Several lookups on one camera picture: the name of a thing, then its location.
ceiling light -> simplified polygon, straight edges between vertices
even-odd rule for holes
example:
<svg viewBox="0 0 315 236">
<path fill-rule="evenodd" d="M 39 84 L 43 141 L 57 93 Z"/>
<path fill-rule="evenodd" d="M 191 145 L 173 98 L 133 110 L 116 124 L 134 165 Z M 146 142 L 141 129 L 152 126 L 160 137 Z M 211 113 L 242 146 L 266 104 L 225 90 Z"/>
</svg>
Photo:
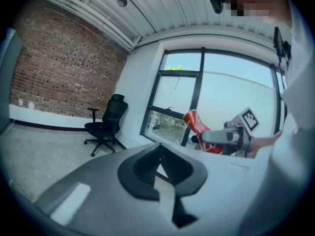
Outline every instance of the ceiling light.
<svg viewBox="0 0 315 236">
<path fill-rule="evenodd" d="M 120 7 L 124 8 L 124 7 L 127 6 L 128 1 L 127 1 L 127 0 L 117 0 L 117 4 L 118 4 Z"/>
</svg>

white ceiling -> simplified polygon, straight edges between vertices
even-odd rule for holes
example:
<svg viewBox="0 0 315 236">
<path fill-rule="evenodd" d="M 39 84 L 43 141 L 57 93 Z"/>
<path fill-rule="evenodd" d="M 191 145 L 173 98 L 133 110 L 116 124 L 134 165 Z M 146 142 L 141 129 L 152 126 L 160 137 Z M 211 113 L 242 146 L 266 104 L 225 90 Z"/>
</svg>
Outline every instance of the white ceiling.
<svg viewBox="0 0 315 236">
<path fill-rule="evenodd" d="M 163 39 L 164 34 L 178 28 L 186 35 L 196 29 L 198 34 L 209 34 L 209 29 L 218 27 L 226 32 L 237 29 L 269 42 L 274 34 L 274 26 L 256 18 L 231 17 L 229 11 L 217 15 L 209 0 L 128 0 L 125 8 L 119 7 L 117 0 L 48 1 L 82 17 L 126 50 L 150 39 Z M 288 27 L 281 26 L 281 32 L 284 39 L 290 39 Z"/>
</svg>

brick wall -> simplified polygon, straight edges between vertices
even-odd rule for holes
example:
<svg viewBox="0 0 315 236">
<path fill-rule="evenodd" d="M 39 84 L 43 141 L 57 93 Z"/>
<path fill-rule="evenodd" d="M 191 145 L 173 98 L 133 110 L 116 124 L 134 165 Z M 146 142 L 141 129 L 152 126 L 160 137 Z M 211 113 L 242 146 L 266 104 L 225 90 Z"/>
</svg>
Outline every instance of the brick wall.
<svg viewBox="0 0 315 236">
<path fill-rule="evenodd" d="M 90 118 L 105 112 L 127 59 L 84 20 L 42 0 L 31 0 L 12 26 L 24 47 L 11 86 L 11 104 Z"/>
</svg>

office chair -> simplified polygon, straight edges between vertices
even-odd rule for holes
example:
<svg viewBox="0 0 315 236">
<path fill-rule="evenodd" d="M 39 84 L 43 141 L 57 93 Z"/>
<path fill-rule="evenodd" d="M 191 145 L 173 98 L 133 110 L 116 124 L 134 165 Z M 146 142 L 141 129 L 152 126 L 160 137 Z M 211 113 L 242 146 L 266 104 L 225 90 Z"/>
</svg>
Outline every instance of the office chair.
<svg viewBox="0 0 315 236">
<path fill-rule="evenodd" d="M 95 152 L 103 144 L 115 153 L 115 150 L 108 144 L 112 142 L 115 144 L 115 134 L 119 131 L 119 120 L 127 110 L 128 104 L 124 102 L 124 96 L 114 94 L 109 100 L 102 122 L 95 122 L 95 112 L 99 111 L 95 108 L 88 108 L 93 112 L 93 122 L 85 124 L 85 129 L 97 139 L 85 140 L 84 144 L 88 142 L 97 143 L 93 150 L 91 157 L 95 157 Z"/>
</svg>

gray floor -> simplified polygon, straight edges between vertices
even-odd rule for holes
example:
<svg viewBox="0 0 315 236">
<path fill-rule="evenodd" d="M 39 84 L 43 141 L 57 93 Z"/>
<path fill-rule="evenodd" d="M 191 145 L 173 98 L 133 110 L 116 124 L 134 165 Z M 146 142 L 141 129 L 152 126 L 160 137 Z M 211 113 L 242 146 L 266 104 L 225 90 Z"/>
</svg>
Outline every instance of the gray floor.
<svg viewBox="0 0 315 236">
<path fill-rule="evenodd" d="M 0 138 L 1 157 L 11 184 L 34 202 L 42 192 L 82 164 L 92 159 L 95 143 L 87 132 L 53 131 L 13 125 Z M 116 152 L 124 150 L 113 145 Z M 101 146 L 96 157 L 111 153 Z M 172 185 L 156 178 L 155 189 L 160 192 L 160 210 L 171 221 L 175 193 Z"/>
</svg>

